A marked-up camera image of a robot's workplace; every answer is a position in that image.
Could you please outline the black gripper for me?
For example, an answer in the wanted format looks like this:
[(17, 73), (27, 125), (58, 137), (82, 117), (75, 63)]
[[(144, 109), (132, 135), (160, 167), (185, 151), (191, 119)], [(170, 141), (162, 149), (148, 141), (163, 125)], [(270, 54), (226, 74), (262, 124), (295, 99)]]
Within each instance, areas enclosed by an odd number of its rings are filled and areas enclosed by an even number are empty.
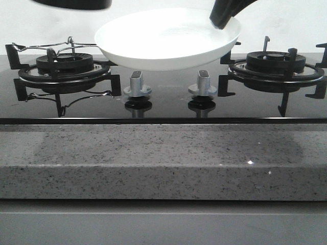
[(254, 2), (256, 0), (215, 0), (209, 18), (216, 28), (223, 29), (232, 17)]

